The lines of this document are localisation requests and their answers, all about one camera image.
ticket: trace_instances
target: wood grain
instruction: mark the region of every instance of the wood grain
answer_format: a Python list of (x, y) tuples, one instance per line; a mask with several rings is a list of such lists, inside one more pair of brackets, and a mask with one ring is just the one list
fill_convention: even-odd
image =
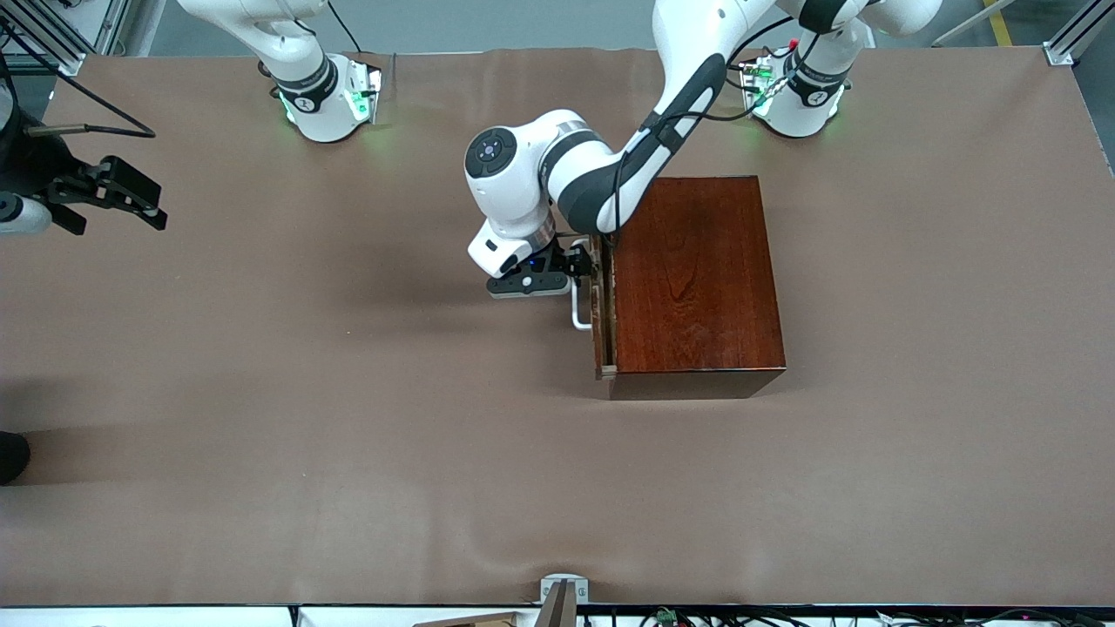
[(758, 179), (659, 179), (612, 253), (624, 373), (784, 368)]

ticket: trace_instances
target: black cable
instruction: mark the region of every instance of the black cable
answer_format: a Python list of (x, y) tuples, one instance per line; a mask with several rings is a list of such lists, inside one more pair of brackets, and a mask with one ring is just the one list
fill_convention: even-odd
[(694, 621), (689, 620), (689, 617), (686, 616), (680, 609), (673, 610), (673, 616), (678, 617), (678, 625), (681, 627), (697, 627), (694, 625)]
[[(735, 59), (739, 55), (739, 51), (743, 50), (748, 44), (750, 44), (752, 41), (754, 41), (756, 38), (763, 36), (766, 32), (769, 32), (770, 30), (774, 30), (775, 28), (777, 28), (777, 27), (779, 27), (779, 26), (782, 26), (784, 23), (788, 23), (791, 21), (793, 21), (793, 18), (785, 18), (785, 19), (778, 20), (777, 22), (775, 22), (775, 23), (773, 23), (773, 25), (770, 25), (770, 26), (768, 26), (766, 28), (759, 29), (758, 32), (756, 32), (755, 35), (753, 35), (752, 37), (749, 37), (743, 44), (739, 45), (739, 48), (737, 49), (736, 52), (734, 52), (731, 55), (731, 58)], [(793, 70), (791, 70), (791, 75), (796, 74), (797, 69), (801, 68), (805, 64), (806, 59), (809, 58), (809, 54), (813, 52), (813, 48), (817, 45), (817, 39), (820, 39), (820, 36), (813, 38), (813, 42), (809, 44), (808, 49), (805, 50), (805, 55), (802, 56), (802, 60), (798, 61), (797, 66), (794, 67)], [(730, 85), (736, 86), (735, 83), (731, 83), (727, 78), (725, 78), (725, 80), (728, 81)], [(739, 89), (745, 89), (743, 85), (739, 85), (738, 88)], [(699, 119), (710, 119), (710, 120), (714, 120), (714, 122), (736, 122), (737, 119), (743, 119), (743, 118), (752, 115), (752, 113), (755, 110), (755, 108), (759, 104), (762, 104), (764, 100), (763, 100), (762, 97), (756, 98), (755, 103), (752, 106), (747, 107), (747, 109), (744, 110), (744, 113), (735, 115), (735, 116), (726, 116), (725, 117), (725, 116), (709, 115), (709, 114), (704, 113), (704, 112), (682, 112), (682, 113), (678, 113), (678, 114), (673, 114), (673, 115), (663, 117), (660, 120), (660, 124), (666, 124), (667, 122), (670, 122), (672, 119), (680, 119), (680, 118), (683, 118), (683, 117), (696, 117), (696, 118), (699, 118)], [(612, 196), (614, 199), (613, 206), (614, 206), (614, 212), (615, 212), (615, 231), (613, 231), (612, 238), (610, 240), (604, 240), (604, 241), (609, 242), (609, 247), (612, 250), (614, 250), (615, 247), (617, 247), (617, 244), (619, 244), (619, 230), (620, 230), (620, 187), (621, 187), (620, 180), (621, 180), (622, 173), (623, 173), (623, 165), (627, 163), (628, 154), (629, 153), (628, 153), (627, 148), (623, 148), (623, 153), (620, 155), (620, 162), (618, 164), (618, 167), (615, 168), (615, 177), (612, 181)], [(768, 626), (769, 627), (778, 627), (777, 625), (770, 625), (769, 623), (768, 623)]]
[(744, 625), (747, 625), (748, 623), (752, 623), (752, 621), (762, 623), (762, 624), (766, 625), (767, 627), (782, 627), (777, 623), (775, 623), (773, 620), (769, 620), (767, 618), (764, 618), (762, 616), (744, 616), (744, 620), (741, 623), (739, 623), (739, 625), (744, 626)]
[(1025, 615), (1028, 618), (1038, 618), (1049, 623), (1056, 623), (1061, 627), (1073, 626), (1073, 621), (1060, 618), (1053, 614), (1048, 614), (1036, 609), (1015, 608), (1004, 611), (1001, 614), (997, 614), (990, 618), (985, 618), (983, 620), (975, 620), (975, 621), (968, 621), (951, 615), (948, 615), (947, 618), (934, 619), (934, 618), (927, 618), (924, 616), (919, 616), (915, 614), (899, 612), (895, 614), (893, 617), (909, 619), (912, 620), (912, 623), (894, 623), (893, 627), (985, 627), (989, 623), (996, 620), (1002, 620), (1004, 618), (1007, 618), (1016, 614)]
[(611, 238), (604, 240), (608, 242), (608, 248), (611, 250), (615, 250), (615, 247), (620, 243), (620, 187), (622, 186), (620, 185), (620, 180), (622, 179), (623, 165), (627, 163), (628, 154), (630, 153), (628, 153), (627, 147), (624, 147), (623, 153), (620, 155), (620, 162), (615, 167), (615, 176), (612, 179), (612, 196), (615, 199), (615, 230), (612, 231)]
[(748, 94), (756, 94), (756, 95), (763, 93), (762, 89), (759, 89), (758, 87), (756, 87), (754, 85), (741, 85), (741, 84), (736, 83), (735, 80), (733, 80), (730, 78), (725, 78), (724, 81), (727, 83), (728, 85), (735, 87), (736, 89), (739, 89), (740, 91), (747, 91)]
[(302, 20), (300, 20), (298, 18), (293, 18), (293, 20), (294, 20), (294, 26), (297, 26), (298, 28), (301, 28), (302, 30), (309, 32), (310, 35), (312, 35), (314, 37), (318, 36), (318, 31), (316, 31), (312, 28), (306, 26), (306, 22), (303, 22)]
[(755, 35), (753, 35), (753, 36), (748, 37), (747, 39), (745, 39), (743, 44), (740, 44), (739, 46), (736, 47), (735, 51), (731, 52), (731, 56), (728, 57), (728, 67), (731, 67), (733, 65), (735, 65), (736, 57), (738, 57), (739, 54), (744, 51), (744, 48), (746, 48), (753, 41), (755, 41), (759, 37), (763, 37), (764, 35), (770, 32), (772, 30), (778, 28), (779, 26), (787, 25), (787, 23), (789, 23), (792, 21), (794, 21), (794, 18), (783, 18), (783, 19), (774, 22), (770, 26), (767, 26), (765, 28), (760, 28), (758, 30), (758, 32), (756, 32)]
[(788, 56), (791, 56), (791, 55), (794, 54), (793, 48), (787, 48), (785, 52), (783, 52), (783, 54), (779, 55), (779, 54), (775, 52), (774, 50), (772, 50), (769, 46), (764, 46), (763, 47), (763, 51), (766, 54), (766, 56), (774, 57), (775, 59), (785, 59), (786, 57), (788, 57)]
[(348, 35), (349, 40), (352, 41), (353, 46), (356, 46), (356, 51), (360, 52), (361, 55), (365, 54), (363, 48), (360, 47), (360, 42), (356, 40), (356, 37), (352, 36), (352, 31), (349, 30), (348, 25), (345, 23), (345, 20), (341, 19), (340, 13), (337, 12), (337, 8), (333, 7), (333, 0), (329, 0), (327, 4), (329, 4), (329, 10), (333, 13), (333, 17), (337, 18), (337, 23), (341, 25), (341, 29), (345, 30), (345, 35)]
[(19, 44), (19, 47), (22, 48), (28, 55), (30, 55), (31, 58), (33, 58), (40, 66), (54, 71), (55, 76), (62, 79), (70, 87), (85, 94), (85, 96), (88, 97), (90, 100), (97, 103), (98, 105), (120, 116), (122, 118), (126, 119), (127, 122), (135, 125), (135, 127), (139, 129), (139, 131), (133, 131), (130, 128), (116, 128), (114, 126), (86, 126), (87, 132), (106, 133), (109, 135), (125, 135), (128, 137), (143, 137), (145, 139), (153, 139), (155, 137), (155, 132), (152, 131), (149, 126), (132, 117), (116, 105), (94, 94), (91, 90), (89, 90), (87, 87), (75, 80), (72, 77), (66, 76), (66, 74), (62, 73), (62, 70), (56, 67), (51, 67), (50, 64), (45, 58), (42, 58), (41, 55), (32, 50), (31, 47), (27, 45), (27, 42), (25, 42), (22, 39), (16, 36), (16, 32), (12, 30), (11, 25), (8, 23), (8, 20), (0, 18), (0, 29), (3, 29), (3, 31), (8, 33), (9, 37), (11, 37), (12, 41)]
[[(18, 28), (13, 27), (12, 30), (16, 31), (16, 35), (18, 37), (22, 37), (23, 33), (19, 32)], [(7, 48), (9, 44), (11, 44), (11, 36), (8, 35), (8, 33), (0, 33), (0, 35), (3, 35), (3, 39), (0, 39), (0, 50), (2, 50), (4, 48)]]
[[(818, 39), (821, 39), (821, 38), (820, 37), (814, 37), (813, 38), (813, 41), (809, 44), (809, 47), (805, 50), (805, 54), (802, 55), (802, 60), (798, 61), (797, 65), (794, 66), (794, 69), (792, 69), (783, 78), (786, 78), (787, 81), (788, 81), (789, 78), (787, 78), (787, 77), (793, 78), (793, 76), (795, 74), (797, 74), (797, 70), (802, 66), (805, 65), (806, 60), (808, 60), (809, 55), (813, 52), (813, 49), (816, 47)], [(659, 120), (659, 124), (665, 124), (665, 123), (673, 120), (673, 119), (681, 119), (683, 117), (696, 117), (698, 119), (708, 119), (708, 120), (711, 120), (711, 122), (737, 122), (737, 120), (740, 120), (740, 119), (743, 119), (743, 118), (752, 115), (752, 113), (754, 113), (755, 109), (759, 105), (762, 105), (764, 102), (765, 102), (765, 98), (762, 98), (762, 97), (756, 98), (755, 103), (753, 103), (752, 106), (747, 107), (743, 113), (739, 113), (739, 114), (736, 114), (736, 115), (728, 115), (728, 116), (710, 115), (710, 114), (702, 113), (702, 112), (681, 112), (681, 113), (676, 113), (676, 114), (668, 115), (668, 116), (663, 117), (661, 120)]]
[(784, 623), (789, 623), (794, 627), (809, 627), (809, 625), (807, 625), (805, 623), (802, 623), (801, 620), (798, 620), (796, 618), (793, 618), (788, 614), (785, 614), (785, 612), (779, 611), (777, 609), (769, 609), (769, 608), (756, 607), (756, 608), (750, 608), (750, 611), (754, 615), (756, 615), (756, 616), (765, 616), (767, 618), (773, 618), (775, 620), (782, 620)]
[(16, 93), (16, 81), (11, 78), (11, 68), (8, 67), (8, 58), (0, 51), (0, 69), (3, 69), (3, 81), (11, 94), (12, 115), (19, 109), (19, 94)]

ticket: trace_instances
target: metal frame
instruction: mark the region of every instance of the metal frame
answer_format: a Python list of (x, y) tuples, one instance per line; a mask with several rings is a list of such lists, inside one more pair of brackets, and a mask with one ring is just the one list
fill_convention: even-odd
[(946, 32), (944, 35), (942, 35), (942, 36), (938, 37), (937, 39), (934, 39), (933, 44), (932, 44), (932, 47), (933, 48), (940, 48), (941, 46), (944, 46), (946, 41), (949, 41), (950, 39), (957, 37), (958, 35), (960, 35), (962, 32), (967, 32), (968, 30), (971, 30), (971, 28), (973, 26), (976, 26), (979, 22), (981, 22), (981, 21), (990, 18), (992, 13), (997, 13), (997, 12), (1006, 9), (1007, 7), (1014, 4), (1015, 1), (1016, 0), (996, 0), (988, 8), (983, 9), (982, 11), (980, 11), (980, 12), (976, 13), (975, 16), (968, 18), (967, 20), (960, 22), (960, 26), (958, 26), (957, 28), (953, 28), (952, 30), (950, 30), (950, 31)]
[[(27, 35), (33, 45), (69, 76), (77, 74), (86, 55), (110, 55), (119, 40), (120, 22), (132, 0), (109, 0), (95, 41), (85, 38), (61, 15), (42, 0), (0, 0), (0, 15)], [(29, 55), (10, 55), (17, 74), (50, 74)]]
[[(588, 580), (580, 579), (584, 581), (588, 595)], [(549, 589), (543, 588), (546, 590), (545, 601), (542, 604), (539, 618), (534, 621), (534, 627), (576, 627), (576, 582), (571, 579), (561, 579), (551, 583)]]
[(1112, 16), (1115, 0), (1090, 0), (1053, 39), (1041, 45), (1053, 66), (1076, 65)]

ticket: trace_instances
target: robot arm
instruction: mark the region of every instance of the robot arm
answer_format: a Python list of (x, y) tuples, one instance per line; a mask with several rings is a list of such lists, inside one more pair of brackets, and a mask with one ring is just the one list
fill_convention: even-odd
[(301, 20), (327, 0), (178, 0), (186, 12), (229, 32), (263, 61), (279, 86), (287, 117), (314, 142), (337, 142), (372, 122), (380, 87), (376, 68), (327, 55)]
[[(805, 0), (804, 4), (820, 11), (817, 28), (827, 31), (838, 28), (840, 20), (854, 18), (867, 1)], [(468, 247), (473, 260), (496, 282), (522, 270), (524, 263), (533, 266), (532, 258), (553, 241), (550, 205), (554, 202), (578, 232), (611, 233), (621, 228), (692, 133), (699, 114), (716, 100), (731, 52), (774, 3), (658, 0), (653, 31), (666, 86), (639, 131), (618, 153), (570, 110), (545, 114), (525, 126), (481, 133), (465, 156), (466, 179), (487, 216)], [(489, 281), (489, 291), (494, 284)]]
[(61, 135), (85, 125), (46, 127), (3, 87), (0, 120), (0, 235), (41, 233), (51, 224), (80, 235), (86, 220), (67, 206), (77, 203), (126, 211), (166, 229), (158, 183), (119, 157), (90, 165), (70, 153)]

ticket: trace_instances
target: yellow floor line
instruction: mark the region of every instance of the yellow floor line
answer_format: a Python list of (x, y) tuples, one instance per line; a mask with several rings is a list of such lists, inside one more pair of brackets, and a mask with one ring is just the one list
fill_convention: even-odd
[[(983, 0), (985, 7), (990, 7), (995, 0)], [(991, 13), (991, 31), (995, 32), (995, 42), (999, 46), (1014, 46), (1010, 40), (1010, 31), (1007, 30), (1007, 20), (1002, 19), (1002, 11)]]

